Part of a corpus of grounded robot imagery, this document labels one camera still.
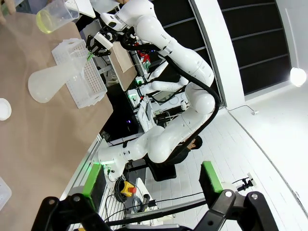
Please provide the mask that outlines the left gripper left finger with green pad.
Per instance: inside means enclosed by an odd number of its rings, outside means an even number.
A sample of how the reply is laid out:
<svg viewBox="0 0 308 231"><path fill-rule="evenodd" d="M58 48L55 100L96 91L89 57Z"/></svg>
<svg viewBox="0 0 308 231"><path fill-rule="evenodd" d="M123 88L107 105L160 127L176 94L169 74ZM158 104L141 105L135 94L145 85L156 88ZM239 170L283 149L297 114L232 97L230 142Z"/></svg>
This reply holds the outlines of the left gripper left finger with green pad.
<svg viewBox="0 0 308 231"><path fill-rule="evenodd" d="M43 199L31 231L68 231L78 223L85 231L112 231L98 214L105 187L103 166L94 164L81 193L62 201L54 196Z"/></svg>

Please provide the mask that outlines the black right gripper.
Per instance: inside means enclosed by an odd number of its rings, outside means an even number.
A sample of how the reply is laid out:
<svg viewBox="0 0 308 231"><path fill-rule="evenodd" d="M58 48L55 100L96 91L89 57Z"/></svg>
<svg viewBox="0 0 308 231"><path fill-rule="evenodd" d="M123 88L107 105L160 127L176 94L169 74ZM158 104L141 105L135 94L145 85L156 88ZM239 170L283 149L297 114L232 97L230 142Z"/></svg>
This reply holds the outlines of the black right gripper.
<svg viewBox="0 0 308 231"><path fill-rule="evenodd" d="M118 32L106 26L100 29L100 33L111 43L119 41ZM88 35L86 41L86 48L89 51L87 60L90 60L94 56L104 57L111 54L109 50L97 47L97 42L93 35Z"/></svg>

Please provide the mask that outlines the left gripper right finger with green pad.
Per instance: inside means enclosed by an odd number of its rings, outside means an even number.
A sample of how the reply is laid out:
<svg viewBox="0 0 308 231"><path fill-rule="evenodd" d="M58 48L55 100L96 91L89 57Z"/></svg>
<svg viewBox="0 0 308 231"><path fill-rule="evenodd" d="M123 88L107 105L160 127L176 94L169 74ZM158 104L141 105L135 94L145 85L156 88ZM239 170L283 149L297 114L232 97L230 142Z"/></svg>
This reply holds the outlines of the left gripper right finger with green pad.
<svg viewBox="0 0 308 231"><path fill-rule="evenodd" d="M202 162L199 182L208 211L194 231L220 231L226 220L237 221L242 231L279 231L264 195L223 189L210 161Z"/></svg>

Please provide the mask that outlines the person bare hand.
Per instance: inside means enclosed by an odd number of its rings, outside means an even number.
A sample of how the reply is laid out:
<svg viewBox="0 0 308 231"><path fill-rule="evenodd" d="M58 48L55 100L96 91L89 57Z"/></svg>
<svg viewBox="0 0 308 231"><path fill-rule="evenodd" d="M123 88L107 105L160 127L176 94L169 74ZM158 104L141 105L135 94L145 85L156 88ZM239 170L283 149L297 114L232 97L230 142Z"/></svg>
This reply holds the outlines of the person bare hand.
<svg viewBox="0 0 308 231"><path fill-rule="evenodd" d="M7 14L13 15L16 12L14 0L0 0L0 24L5 24L5 16Z"/></svg>

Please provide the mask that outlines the white perforated plastic basket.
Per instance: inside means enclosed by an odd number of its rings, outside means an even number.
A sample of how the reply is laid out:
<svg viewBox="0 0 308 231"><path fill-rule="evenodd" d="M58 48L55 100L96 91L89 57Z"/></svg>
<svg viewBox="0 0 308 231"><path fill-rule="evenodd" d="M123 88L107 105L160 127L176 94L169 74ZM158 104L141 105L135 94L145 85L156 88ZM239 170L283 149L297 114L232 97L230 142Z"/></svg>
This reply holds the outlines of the white perforated plastic basket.
<svg viewBox="0 0 308 231"><path fill-rule="evenodd" d="M77 38L64 39L51 53L57 65L65 63L71 54L86 58L89 56L85 41ZM85 62L80 74L67 80L66 86L79 109L95 105L107 93L107 88L92 58Z"/></svg>

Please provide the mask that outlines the brown flat board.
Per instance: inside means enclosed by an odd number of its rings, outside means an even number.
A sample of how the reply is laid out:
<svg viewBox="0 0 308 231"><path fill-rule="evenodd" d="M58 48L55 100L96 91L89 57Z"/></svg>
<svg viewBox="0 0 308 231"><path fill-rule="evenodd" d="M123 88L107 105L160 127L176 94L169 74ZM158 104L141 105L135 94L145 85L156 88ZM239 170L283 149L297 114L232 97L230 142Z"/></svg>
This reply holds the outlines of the brown flat board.
<svg viewBox="0 0 308 231"><path fill-rule="evenodd" d="M110 49L109 60L113 66L118 82L123 91L126 91L134 78L137 75L134 63L128 53L120 42L113 43Z"/></svg>

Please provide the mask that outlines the yellow emergency stop button box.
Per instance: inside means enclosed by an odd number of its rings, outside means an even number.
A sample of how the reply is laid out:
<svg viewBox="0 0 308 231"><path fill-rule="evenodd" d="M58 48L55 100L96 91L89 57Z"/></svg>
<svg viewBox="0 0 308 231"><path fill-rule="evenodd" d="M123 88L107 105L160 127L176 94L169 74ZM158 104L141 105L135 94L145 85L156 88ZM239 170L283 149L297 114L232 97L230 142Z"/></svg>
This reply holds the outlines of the yellow emergency stop button box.
<svg viewBox="0 0 308 231"><path fill-rule="evenodd" d="M128 181L124 181L120 189L120 193L126 197L132 197L137 192L137 187Z"/></svg>

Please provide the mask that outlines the background person in black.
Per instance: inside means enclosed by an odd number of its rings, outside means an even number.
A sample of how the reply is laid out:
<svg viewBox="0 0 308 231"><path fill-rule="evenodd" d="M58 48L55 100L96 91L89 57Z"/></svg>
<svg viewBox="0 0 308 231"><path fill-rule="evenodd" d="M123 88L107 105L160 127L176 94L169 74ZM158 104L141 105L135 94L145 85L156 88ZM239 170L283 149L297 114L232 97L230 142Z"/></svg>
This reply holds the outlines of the background person in black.
<svg viewBox="0 0 308 231"><path fill-rule="evenodd" d="M167 163L170 164L170 165L175 165L175 164L181 163L182 161L184 161L186 159L186 157L188 156L188 154L191 150L199 149L202 146L202 144L203 144L203 140L198 135L181 152L178 152L178 149L181 147L181 144L177 145L177 147L173 150L173 152L170 154L169 158L167 159Z"/></svg>

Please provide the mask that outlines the black chair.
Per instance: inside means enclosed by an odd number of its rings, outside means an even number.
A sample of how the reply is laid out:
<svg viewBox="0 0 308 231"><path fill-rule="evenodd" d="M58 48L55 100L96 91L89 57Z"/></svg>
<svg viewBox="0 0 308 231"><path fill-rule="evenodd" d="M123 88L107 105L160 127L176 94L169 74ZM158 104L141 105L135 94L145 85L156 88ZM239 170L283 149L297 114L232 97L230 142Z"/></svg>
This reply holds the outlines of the black chair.
<svg viewBox="0 0 308 231"><path fill-rule="evenodd" d="M146 164L150 169L155 181L160 182L164 180L175 179L177 177L176 168L174 164L154 163L146 160Z"/></svg>

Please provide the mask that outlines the clear beaker with yellow liquid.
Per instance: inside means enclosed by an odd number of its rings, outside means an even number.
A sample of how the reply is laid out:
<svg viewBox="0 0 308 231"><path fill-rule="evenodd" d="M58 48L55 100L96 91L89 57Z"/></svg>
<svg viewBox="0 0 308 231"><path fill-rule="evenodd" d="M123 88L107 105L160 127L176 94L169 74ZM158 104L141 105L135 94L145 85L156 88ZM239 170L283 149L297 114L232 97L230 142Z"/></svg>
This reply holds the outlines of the clear beaker with yellow liquid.
<svg viewBox="0 0 308 231"><path fill-rule="evenodd" d="M50 34L79 17L75 0L53 0L36 14L39 30Z"/></svg>

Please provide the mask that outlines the translucent plastic conical flask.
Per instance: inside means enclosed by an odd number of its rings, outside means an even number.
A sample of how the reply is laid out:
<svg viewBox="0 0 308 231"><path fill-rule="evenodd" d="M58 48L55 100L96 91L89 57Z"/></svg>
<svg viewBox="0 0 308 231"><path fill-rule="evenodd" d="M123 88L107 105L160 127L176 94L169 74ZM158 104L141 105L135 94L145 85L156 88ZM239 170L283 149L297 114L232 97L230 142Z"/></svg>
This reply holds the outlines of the translucent plastic conical flask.
<svg viewBox="0 0 308 231"><path fill-rule="evenodd" d="M30 95L38 103L49 102L69 79L81 73L85 62L85 57L77 57L32 73L28 79Z"/></svg>

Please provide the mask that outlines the white equipment box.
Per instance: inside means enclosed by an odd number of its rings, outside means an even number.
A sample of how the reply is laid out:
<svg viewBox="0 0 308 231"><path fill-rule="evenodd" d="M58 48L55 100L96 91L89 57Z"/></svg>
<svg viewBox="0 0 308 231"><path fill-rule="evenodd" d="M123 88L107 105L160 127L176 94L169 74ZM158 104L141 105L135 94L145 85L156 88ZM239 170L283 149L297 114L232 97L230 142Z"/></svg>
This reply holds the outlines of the white equipment box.
<svg viewBox="0 0 308 231"><path fill-rule="evenodd" d="M146 97L144 97L140 102L140 106L137 111L137 118L144 132L149 131L157 125L157 122L154 119L152 103Z"/></svg>

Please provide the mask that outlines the clear plastic container corner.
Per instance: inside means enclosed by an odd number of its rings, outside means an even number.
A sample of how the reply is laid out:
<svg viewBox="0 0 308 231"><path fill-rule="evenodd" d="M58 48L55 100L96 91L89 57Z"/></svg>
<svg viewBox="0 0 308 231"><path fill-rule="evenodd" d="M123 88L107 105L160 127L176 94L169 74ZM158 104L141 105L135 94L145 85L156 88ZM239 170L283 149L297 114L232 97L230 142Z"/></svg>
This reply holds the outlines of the clear plastic container corner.
<svg viewBox="0 0 308 231"><path fill-rule="evenodd" d="M11 196L12 196L12 190L0 177L0 211L3 209L3 207L8 202Z"/></svg>

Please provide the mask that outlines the white round lid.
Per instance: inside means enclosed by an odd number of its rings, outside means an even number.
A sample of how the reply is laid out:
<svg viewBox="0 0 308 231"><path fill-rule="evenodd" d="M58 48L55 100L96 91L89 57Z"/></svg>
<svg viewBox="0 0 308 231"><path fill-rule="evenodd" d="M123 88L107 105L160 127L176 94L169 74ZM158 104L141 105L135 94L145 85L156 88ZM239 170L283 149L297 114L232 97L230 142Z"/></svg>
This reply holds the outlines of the white round lid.
<svg viewBox="0 0 308 231"><path fill-rule="evenodd" d="M5 98L0 98L0 121L7 120L12 113L10 103Z"/></svg>

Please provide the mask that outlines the round white lamp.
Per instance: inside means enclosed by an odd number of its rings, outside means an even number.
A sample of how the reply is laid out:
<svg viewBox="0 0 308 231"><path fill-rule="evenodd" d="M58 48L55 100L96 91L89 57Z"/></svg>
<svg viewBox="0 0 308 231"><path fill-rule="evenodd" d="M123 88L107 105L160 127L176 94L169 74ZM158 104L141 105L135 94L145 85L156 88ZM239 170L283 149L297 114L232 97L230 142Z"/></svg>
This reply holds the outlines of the round white lamp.
<svg viewBox="0 0 308 231"><path fill-rule="evenodd" d="M297 67L293 67L290 71L290 81L296 87L301 87L307 80L307 73Z"/></svg>

